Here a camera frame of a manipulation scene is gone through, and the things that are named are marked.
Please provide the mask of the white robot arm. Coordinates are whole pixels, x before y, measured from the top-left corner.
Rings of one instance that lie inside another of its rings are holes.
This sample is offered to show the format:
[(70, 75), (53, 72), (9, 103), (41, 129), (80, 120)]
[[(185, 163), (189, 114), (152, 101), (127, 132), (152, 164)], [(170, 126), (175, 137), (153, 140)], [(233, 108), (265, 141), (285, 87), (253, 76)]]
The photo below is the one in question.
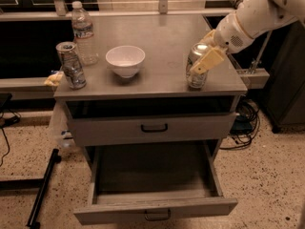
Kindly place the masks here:
[(238, 53), (261, 34), (304, 23), (305, 0), (243, 0), (201, 42), (207, 50), (191, 66), (191, 74), (203, 74), (224, 61), (225, 53)]

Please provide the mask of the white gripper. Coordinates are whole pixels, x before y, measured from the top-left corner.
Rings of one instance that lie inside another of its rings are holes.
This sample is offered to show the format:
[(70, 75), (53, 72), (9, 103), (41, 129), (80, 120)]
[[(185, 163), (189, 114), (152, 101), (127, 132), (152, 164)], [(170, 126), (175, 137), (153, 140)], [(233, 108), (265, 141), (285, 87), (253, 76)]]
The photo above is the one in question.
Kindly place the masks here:
[(248, 48), (254, 40), (244, 32), (238, 23), (236, 13), (232, 12), (218, 23), (215, 30), (209, 31), (200, 42), (211, 48), (195, 61), (190, 69), (191, 73), (203, 74), (223, 62), (226, 54), (223, 48), (226, 48), (228, 53), (238, 53)]

